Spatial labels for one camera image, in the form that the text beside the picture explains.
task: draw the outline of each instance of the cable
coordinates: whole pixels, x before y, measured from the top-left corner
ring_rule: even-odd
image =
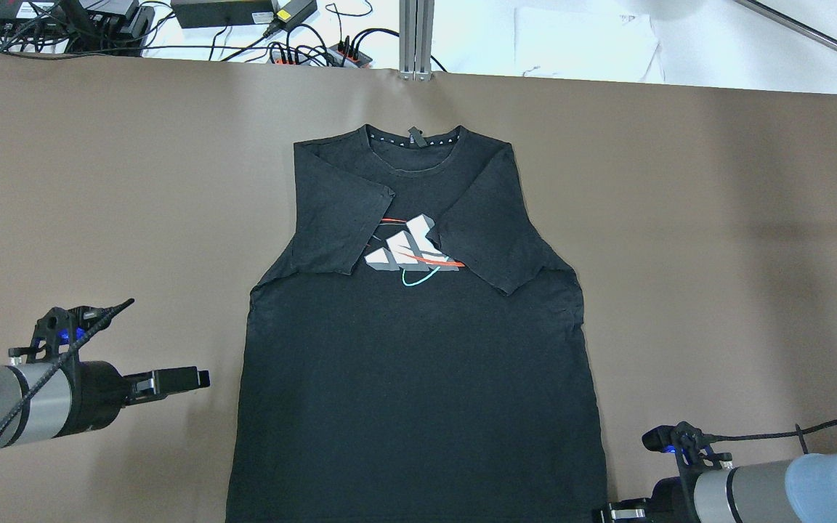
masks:
[[[234,32],[235,32],[235,26],[230,26],[230,28],[228,30],[228,33],[225,33],[225,37],[222,39],[222,46],[227,46],[228,39],[230,37],[232,37],[232,33],[234,33]],[[225,54],[225,51],[222,49],[222,51],[219,51],[219,58],[222,57],[223,54]]]
[[[277,31],[280,30],[280,27],[281,27],[280,24],[281,23],[282,22],[281,22],[280,19],[273,19],[273,21],[270,23],[270,25],[267,26],[267,29],[263,32],[263,36],[260,36],[257,40],[255,40],[254,42],[249,44],[249,46],[244,47],[242,50],[235,51],[232,54],[224,57],[222,62],[228,62],[228,60],[231,60],[233,57],[236,57],[236,56],[240,55],[241,53],[243,53],[247,50],[250,50],[253,46],[256,46],[260,42],[263,42],[267,38],[270,38],[271,36],[273,36],[273,34],[275,34]]]
[[[323,39],[322,39],[321,34],[319,34],[319,33],[315,30],[315,28],[313,28],[313,27],[312,27],[311,25],[309,25],[308,23],[300,23],[299,25],[297,25],[296,27],[293,27],[292,29],[290,29],[290,30],[286,33],[286,46],[289,46],[289,36],[290,36],[290,34],[292,34],[292,33],[293,33],[293,31],[295,31],[295,30],[296,30],[296,29],[298,29],[299,27],[305,27],[305,28],[306,28],[306,29],[308,29],[309,31],[312,31],[312,32],[315,34],[315,36],[317,36],[317,37],[318,37],[318,41],[322,43],[322,47],[325,47],[325,49],[328,49],[328,46],[326,46],[326,45],[325,45],[325,40],[323,40]]]
[[[370,3],[370,0],[363,0],[363,3],[365,3],[366,6],[369,8],[368,12],[366,12],[366,13],[344,13],[344,12],[341,12],[341,11],[338,10],[338,4],[335,3],[335,2],[332,2],[331,4],[327,4],[325,6],[325,11],[328,11],[329,13],[331,13],[333,15],[338,15],[340,17],[365,17],[365,16],[368,16],[370,13],[373,12],[373,4]]]
[[[150,37],[150,42],[146,43],[146,45],[145,45],[145,47],[147,47],[147,49],[150,49],[150,47],[153,46],[153,43],[157,40],[157,36],[158,36],[158,34],[160,34],[160,27],[163,27],[163,24],[165,24],[167,20],[174,19],[174,17],[176,17],[176,16],[177,16],[177,14],[173,13],[171,11],[165,17],[162,17],[162,19],[160,19],[160,21],[158,21],[157,25],[154,26],[152,30],[150,30],[150,31],[153,31],[153,36]]]
[[[296,65],[302,65],[303,63],[309,62],[309,60],[311,60],[312,62],[315,62],[319,66],[323,66],[323,67],[329,67],[331,65],[331,62],[329,62],[329,60],[331,59],[331,55],[329,55],[328,50],[321,50],[320,51],[320,50],[318,50],[318,47],[306,46],[306,44],[302,44],[301,46],[296,46],[296,49],[300,49],[300,50],[311,49],[312,53],[316,53],[315,56],[312,56],[311,53],[303,52],[302,54],[305,55],[306,59],[302,60],[302,62],[299,62]],[[324,59],[325,62],[319,62],[319,60],[316,60],[319,57],[322,57],[322,59]]]
[[[820,423],[816,426],[812,426],[809,428],[805,428],[799,431],[779,431],[778,433],[774,434],[751,434],[750,436],[718,436],[718,434],[707,434],[707,437],[715,438],[715,441],[751,441],[755,439],[777,439],[781,437],[797,437],[800,434],[811,434],[814,431],[820,431],[823,429],[827,429],[828,427],[834,427],[837,425],[837,420],[826,421],[826,423]]]
[[[71,357],[78,353],[79,349],[83,345],[85,345],[90,340],[90,338],[95,336],[97,332],[103,330],[103,328],[106,328],[107,325],[109,325],[109,322],[112,321],[112,318],[116,317],[116,315],[118,315],[119,312],[124,311],[127,307],[129,307],[130,304],[133,303],[134,299],[128,298],[122,304],[111,307],[105,313],[105,315],[103,315],[102,318],[100,318],[99,321],[95,323],[95,325],[90,327],[88,331],[84,332],[82,336],[80,336],[76,341],[74,341],[70,345],[70,347],[67,348],[66,352],[60,354],[60,357],[57,358],[57,361],[55,361],[53,365],[50,365],[50,367],[47,368],[46,371],[44,371],[44,374],[33,385],[33,387],[28,389],[27,393],[25,393],[23,397],[21,397],[21,400],[19,400],[19,402],[17,402],[15,406],[12,407],[12,410],[9,411],[9,414],[6,414],[6,417],[4,417],[2,421],[0,421],[0,439],[2,438],[2,434],[4,434],[4,432],[6,431],[6,427],[9,426],[9,423],[11,423],[11,421],[14,420],[15,417],[19,415],[19,413],[21,413],[21,410],[24,410],[25,406],[27,406],[31,398],[34,397],[34,395],[37,394],[38,391],[44,388],[44,384],[46,384],[50,380],[50,378],[52,378],[53,375],[56,374],[57,371],[60,370],[60,368],[66,364],[67,361],[70,360]]]
[[[38,7],[36,4],[31,4],[32,9],[34,12],[37,13],[37,16],[33,17],[33,19],[29,19],[21,23],[19,27],[15,30],[14,34],[12,34],[11,38],[7,42],[0,43],[0,49],[8,50],[11,46],[14,46],[20,39],[24,40],[24,44],[30,44],[28,41],[28,37],[25,35],[30,30],[34,30],[34,33],[38,34],[36,40],[39,40],[39,34],[41,29],[43,28],[43,22],[46,19],[51,19],[56,21],[56,26],[60,27],[64,33],[66,33],[66,27],[62,25],[59,19],[53,17],[51,13],[59,7],[59,3],[53,4],[52,7],[49,9],[44,9],[43,7]]]
[[[329,13],[333,13],[338,17],[338,41],[340,42],[344,38],[344,31],[341,29],[341,17],[365,17],[368,16],[370,13],[373,12],[373,4],[370,3],[369,0],[363,0],[363,3],[367,4],[370,9],[366,13],[342,13],[338,10],[338,4],[332,2],[331,4],[327,4],[325,6],[325,11]]]
[[[229,27],[230,25],[226,24],[226,26],[222,27],[221,31],[215,33],[215,36],[212,36],[212,46],[209,47],[209,62],[212,62],[212,54],[215,52],[215,41],[219,39],[219,36],[222,36],[222,34],[228,31]]]
[[[145,51],[145,50],[152,50],[152,49],[208,49],[209,46],[143,46],[143,47],[127,47],[126,50],[129,51]],[[252,51],[252,50],[262,50],[266,49],[266,47],[238,47],[238,46],[218,46],[218,49],[239,49],[241,52],[245,51]],[[11,57],[22,57],[23,59],[27,60],[73,60],[77,59],[77,57],[91,57],[91,56],[112,56],[109,50],[103,51],[84,51],[80,53],[67,53],[60,56],[34,56],[33,54],[20,54],[14,51],[4,51],[0,49],[0,54],[11,56]]]
[[[272,59],[273,59],[272,51],[273,51],[273,47],[276,47],[276,46],[282,46],[282,43],[272,42],[272,43],[267,44],[266,47],[262,47],[262,50],[266,51],[266,54],[262,54],[258,57],[252,57],[252,59],[250,59],[250,60],[245,60],[244,63],[256,62],[257,60],[263,60],[263,59],[267,59],[270,62],[272,62]]]
[[[363,43],[363,39],[368,37],[370,34],[373,34],[373,33],[392,34],[392,36],[396,36],[397,38],[399,37],[399,33],[393,31],[392,29],[386,29],[386,28],[383,28],[383,27],[371,27],[369,29],[365,29],[365,30],[359,32],[358,34],[355,34],[355,38],[353,40],[351,40],[351,46],[353,47],[353,50],[355,51],[355,53],[353,53],[353,56],[355,56],[355,59],[356,59],[356,57],[360,56],[360,46]],[[442,65],[441,62],[438,62],[438,59],[436,59],[436,57],[434,57],[434,55],[430,55],[430,56],[432,58],[432,62],[435,62],[436,64],[438,64],[438,67],[441,68],[442,72],[444,72],[444,73],[448,72],[448,69],[445,69],[445,66]]]
[[[41,36],[44,33],[44,26],[41,23],[38,23],[34,26],[34,52],[39,53],[44,50],[44,46],[41,44]]]
[[[173,10],[173,6],[167,4],[166,2],[161,2],[160,0],[144,0],[140,3],[142,6],[146,6],[146,4],[158,4],[159,6],[166,7],[167,9]]]
[[[441,64],[441,62],[438,62],[438,59],[436,59],[436,57],[434,57],[434,55],[429,55],[429,56],[431,56],[431,57],[432,57],[432,62],[435,62],[435,63],[437,63],[437,64],[438,64],[438,67],[440,67],[440,68],[441,68],[441,71],[442,71],[443,73],[447,73],[447,72],[448,72],[448,70],[446,70],[446,69],[445,69],[445,66],[444,66],[444,65],[442,65],[442,64]]]

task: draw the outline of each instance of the red curved line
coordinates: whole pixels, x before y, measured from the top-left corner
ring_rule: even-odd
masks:
[[[428,265],[445,265],[445,266],[448,266],[448,267],[466,267],[467,266],[467,265],[462,264],[462,262],[460,262],[460,261],[438,261],[437,259],[428,259],[428,258],[422,258],[421,256],[412,256],[411,254],[408,254],[406,252],[399,252],[399,254],[402,254],[403,256],[408,256],[409,258],[412,258],[412,259],[418,259],[418,261],[420,261],[420,262],[426,262],[426,264],[428,264]]]

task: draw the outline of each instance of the t-shirt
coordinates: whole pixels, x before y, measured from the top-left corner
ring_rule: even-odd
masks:
[[[509,143],[295,145],[296,232],[250,293],[229,523],[591,521],[605,454],[574,271]]]

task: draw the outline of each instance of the black cable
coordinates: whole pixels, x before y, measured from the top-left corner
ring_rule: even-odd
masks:
[[[796,438],[800,440],[800,450],[803,450],[803,454],[808,454],[809,447],[806,446],[806,438],[803,437],[805,436],[805,434],[803,434],[803,427],[800,427],[799,423],[794,424],[793,426],[796,428]]]
[[[823,429],[827,429],[828,427],[834,427],[837,425],[837,420],[826,421],[826,423],[820,423],[816,426],[812,426],[809,428],[805,428],[801,431],[779,431],[778,433],[774,434],[750,434],[750,436],[718,436],[718,434],[707,434],[707,437],[713,437],[716,441],[751,441],[755,439],[777,439],[781,437],[797,437],[800,434],[811,434],[814,431],[820,431]]]
[[[256,62],[257,60],[262,60],[262,59],[267,59],[270,62],[272,62],[272,59],[273,59],[272,51],[273,51],[273,47],[275,47],[275,46],[282,46],[282,43],[270,42],[269,44],[266,45],[266,47],[262,47],[262,50],[266,51],[266,54],[262,54],[258,57],[252,57],[252,59],[245,60],[245,62],[243,62],[243,63]]]
[[[434,55],[429,55],[429,56],[431,56],[431,57],[432,57],[432,62],[435,62],[435,63],[437,63],[437,64],[438,64],[438,67],[440,67],[440,68],[441,68],[441,71],[442,71],[443,73],[447,73],[447,72],[448,72],[448,70],[446,70],[446,69],[445,69],[445,66],[444,66],[444,65],[442,65],[442,64],[441,64],[441,62],[438,62],[438,59],[436,59],[436,57],[434,57]]]
[[[296,27],[293,27],[292,29],[290,29],[290,30],[286,33],[286,46],[289,46],[289,36],[290,36],[290,34],[292,34],[292,33],[293,33],[293,31],[295,31],[295,30],[296,30],[296,28],[299,28],[299,27],[305,27],[305,28],[306,28],[306,29],[308,29],[309,31],[312,31],[312,32],[315,34],[315,36],[317,36],[317,37],[318,37],[318,41],[322,43],[322,47],[325,47],[325,49],[328,49],[328,46],[326,46],[326,45],[325,45],[325,39],[322,39],[321,34],[319,34],[319,33],[315,30],[315,28],[313,28],[313,27],[312,27],[311,25],[309,25],[308,23],[300,23],[299,25],[297,25]]]
[[[234,33],[234,32],[235,32],[235,26],[230,26],[230,28],[228,30],[228,33],[225,33],[225,37],[222,39],[222,45],[219,46],[219,49],[222,49],[222,46],[227,46],[228,39],[230,37],[232,37],[232,33]],[[222,57],[223,54],[224,54],[224,51],[220,52],[219,57]]]
[[[271,36],[273,36],[273,34],[276,34],[276,32],[279,31],[281,27],[282,27],[282,21],[279,20],[279,19],[274,19],[270,23],[270,25],[267,26],[267,29],[263,32],[263,36],[260,36],[257,40],[255,40],[254,42],[249,44],[249,46],[244,47],[242,50],[235,51],[232,54],[224,57],[224,59],[222,59],[222,62],[228,62],[228,60],[231,60],[233,57],[236,57],[236,56],[240,55],[241,53],[243,53],[247,50],[250,50],[253,46],[256,46],[260,42],[263,42],[267,38],[270,38]]]
[[[157,40],[158,34],[160,34],[160,27],[163,27],[163,24],[165,24],[167,20],[174,19],[174,17],[176,17],[176,16],[177,16],[176,13],[170,12],[165,17],[162,17],[162,19],[160,19],[160,21],[158,21],[157,25],[154,26],[152,30],[150,30],[150,31],[153,31],[153,36],[150,37],[150,42],[146,43],[145,46],[146,47],[152,46],[153,43]]]
[[[209,46],[142,46],[142,47],[127,47],[127,51],[146,51],[152,49],[208,49]],[[238,47],[238,46],[217,46],[217,49],[239,49],[241,52],[266,49],[266,47]],[[20,54],[14,51],[4,51],[0,49],[0,54],[11,57],[23,57],[27,60],[72,60],[77,57],[91,57],[91,56],[112,56],[110,51],[84,51],[79,53],[67,53],[60,56],[34,56],[33,54]]]
[[[63,365],[66,364],[67,361],[73,357],[74,354],[79,352],[79,349],[85,345],[90,338],[96,335],[97,332],[106,328],[106,325],[109,325],[109,322],[112,321],[112,318],[116,317],[119,312],[124,311],[130,304],[134,303],[134,298],[128,298],[125,302],[119,305],[115,305],[114,307],[109,308],[109,310],[103,315],[99,321],[97,321],[92,327],[89,328],[88,331],[84,332],[82,336],[76,339],[66,350],[66,352],[60,354],[60,357],[57,358],[57,361],[50,365],[44,374],[40,377],[40,379],[28,389],[27,393],[25,393],[19,402],[12,407],[12,410],[9,411],[9,414],[6,414],[6,417],[0,421],[0,439],[2,438],[2,434],[6,431],[6,427],[9,426],[12,420],[15,419],[17,415],[21,413],[21,410],[24,410],[25,406],[27,406],[28,402],[34,397],[35,394],[38,393],[42,388],[44,388],[44,384],[46,384],[50,378],[53,377],[54,374],[60,370]]]
[[[306,46],[306,44],[302,44],[301,46],[296,46],[296,49],[309,49],[311,51],[311,52],[308,52],[308,53],[303,52],[306,59],[302,60],[302,62],[300,62],[298,65],[302,65],[303,63],[309,62],[309,60],[311,60],[312,62],[315,62],[315,63],[317,63],[318,65],[321,65],[321,66],[330,66],[331,65],[331,62],[330,62],[331,55],[328,53],[328,50],[325,49],[325,47],[323,47],[323,46],[322,46],[321,51],[318,50],[318,46],[312,47],[312,46]],[[318,60],[316,60],[316,59],[318,59],[319,57],[322,57],[322,59],[324,59],[325,62],[324,63],[318,62]]]
[[[146,6],[146,4],[158,4],[159,6],[166,7],[167,9],[173,10],[173,6],[167,4],[166,2],[160,2],[159,0],[144,0],[140,3],[142,6]]]
[[[222,30],[218,33],[215,33],[215,36],[212,36],[212,47],[209,49],[209,62],[212,62],[212,54],[215,53],[215,41],[219,39],[219,36],[222,36],[230,26],[226,24],[226,26],[222,27]]]
[[[102,6],[104,6],[104,4],[106,4],[108,2],[109,2],[109,0],[99,0],[95,3],[93,3],[93,4],[90,4],[90,6],[84,7],[84,9],[87,9],[87,10],[96,9],[96,7],[102,7]]]
[[[42,46],[42,44],[41,44],[41,36],[42,36],[43,32],[44,32],[44,24],[43,23],[38,23],[36,26],[34,26],[34,52],[35,53],[39,53],[42,50],[44,50],[44,46]]]
[[[366,6],[368,7],[368,11],[366,11],[366,13],[344,13],[344,12],[341,12],[341,11],[338,10],[338,4],[335,3],[335,2],[332,2],[331,4],[327,4],[325,6],[325,11],[328,11],[329,13],[331,13],[333,15],[338,15],[340,17],[365,17],[365,16],[368,16],[370,13],[373,12],[373,4],[370,3],[370,0],[363,0],[363,3],[365,3]]]
[[[329,13],[333,13],[338,17],[338,41],[340,42],[344,38],[344,31],[341,29],[341,17],[365,17],[368,16],[370,13],[373,12],[373,4],[370,3],[369,0],[363,0],[363,3],[366,3],[370,9],[366,13],[342,13],[338,10],[338,4],[332,2],[331,4],[327,4],[325,6],[325,10]]]
[[[26,33],[30,30],[36,30],[36,33],[39,33],[42,24],[46,19],[53,19],[57,21],[57,26],[59,26],[60,29],[63,29],[65,33],[66,27],[60,25],[60,21],[56,19],[56,17],[53,17],[51,15],[51,13],[53,13],[53,11],[56,10],[59,6],[59,3],[55,3],[53,7],[50,7],[49,9],[44,9],[43,7],[36,6],[36,4],[31,4],[32,9],[34,9],[34,12],[37,13],[37,16],[33,17],[33,19],[24,21],[24,23],[21,23],[21,25],[16,28],[14,34],[12,34],[9,40],[0,43],[0,49],[8,50],[11,46],[14,46],[14,44],[16,44],[20,38],[23,38],[25,40],[24,44],[30,44],[30,42],[28,42],[28,37],[26,36]]]
[[[282,42],[270,42],[266,53],[266,59],[270,61],[270,63],[276,63],[275,51],[279,51],[280,53],[280,63],[286,62],[286,50],[288,50],[288,46],[284,46]]]
[[[392,34],[392,36],[399,37],[399,33],[393,31],[392,29],[386,29],[386,28],[383,28],[383,27],[371,27],[369,29],[365,29],[365,30],[359,32],[358,34],[355,34],[355,38],[353,40],[351,40],[351,46],[355,50],[355,52],[353,52],[353,56],[355,56],[355,57],[360,56],[360,46],[363,43],[363,39],[368,37],[370,34],[373,34],[373,33]],[[436,64],[438,64],[438,67],[441,68],[442,72],[444,72],[444,73],[448,72],[448,69],[445,69],[445,66],[442,65],[441,62],[438,62],[438,59],[436,59],[436,57],[434,57],[434,55],[430,55],[430,56],[432,58],[432,62],[435,62]]]
[[[69,25],[64,20],[61,20],[58,17],[53,16],[53,12],[55,10],[59,9],[60,2],[54,3],[53,7],[50,7],[49,9],[44,9],[43,7],[37,7],[36,4],[31,4],[31,7],[32,7],[32,9],[34,9],[34,12],[38,14],[38,16],[35,17],[33,20],[39,20],[39,24],[42,24],[47,19],[51,19],[51,20],[54,21],[54,24],[57,27],[60,27],[60,29],[63,30],[64,33],[69,34],[69,32],[68,32]],[[73,27],[73,32],[84,34],[85,36],[91,36],[92,38],[99,38],[99,39],[102,39],[105,36],[104,33],[87,33],[86,31],[80,30],[79,27]]]
[[[353,37],[353,39],[351,40],[352,49],[355,52],[358,52],[360,50],[360,43],[362,42],[362,40],[366,36],[368,36],[368,34],[373,34],[373,33],[392,34],[392,36],[396,36],[397,38],[399,37],[399,33],[395,32],[392,29],[386,29],[386,28],[383,28],[383,27],[371,27],[369,29],[365,29],[365,30],[359,32],[358,34],[355,34],[355,37]]]

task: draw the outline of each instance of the power adapter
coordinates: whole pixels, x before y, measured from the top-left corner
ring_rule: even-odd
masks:
[[[275,0],[172,0],[183,29],[226,25],[266,25],[273,21]]]
[[[282,21],[281,29],[289,33],[299,27],[307,17],[311,17],[316,9],[318,4],[315,0],[290,0],[282,9],[276,11],[276,20]]]

